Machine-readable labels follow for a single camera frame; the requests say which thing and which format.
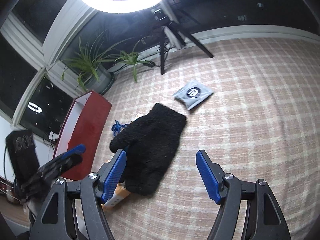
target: checkered rug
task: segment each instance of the checkered rug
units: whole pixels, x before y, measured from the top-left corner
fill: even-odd
[[[110,160],[115,120],[131,122],[157,102],[187,117],[180,147],[153,197],[131,194],[106,213],[116,239],[206,239],[219,206],[209,199],[195,156],[239,179],[264,178],[293,240],[303,239],[320,213],[320,46],[289,39],[234,39],[169,54],[166,74],[140,67],[119,73],[105,95],[112,103],[92,170]],[[172,94],[195,79],[215,94],[194,111]],[[234,239],[240,239],[246,203]]]

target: cardboard box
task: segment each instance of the cardboard box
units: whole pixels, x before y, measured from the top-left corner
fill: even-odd
[[[118,183],[116,190],[112,196],[104,205],[103,208],[110,209],[117,205],[121,200],[130,194],[120,183]]]

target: wooden floor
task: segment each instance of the wooden floor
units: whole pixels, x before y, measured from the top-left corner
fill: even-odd
[[[0,195],[0,211],[2,215],[18,224],[29,226],[28,215],[23,211],[23,206],[10,204],[5,195]]]

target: blue gripper pad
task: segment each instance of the blue gripper pad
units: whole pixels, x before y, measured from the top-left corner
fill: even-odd
[[[69,156],[71,156],[72,154],[82,154],[85,152],[85,146],[83,144],[79,144],[78,146],[74,147],[73,149],[65,152],[63,154],[63,156],[61,157],[62,160],[68,158]]]
[[[125,151],[122,151],[103,183],[103,193],[101,196],[101,200],[104,203],[112,198],[126,163],[127,154],[125,153]]]
[[[209,197],[214,200],[216,204],[220,203],[221,197],[219,194],[219,184],[213,175],[209,165],[205,161],[202,153],[198,151],[196,153],[196,165],[201,175],[204,186],[208,192]]]

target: gray pouch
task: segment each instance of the gray pouch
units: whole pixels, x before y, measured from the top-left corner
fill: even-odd
[[[173,97],[183,101],[187,109],[190,110],[205,100],[212,93],[213,91],[210,88],[204,86],[196,80],[191,80],[183,88],[180,88],[177,92],[175,92]]]

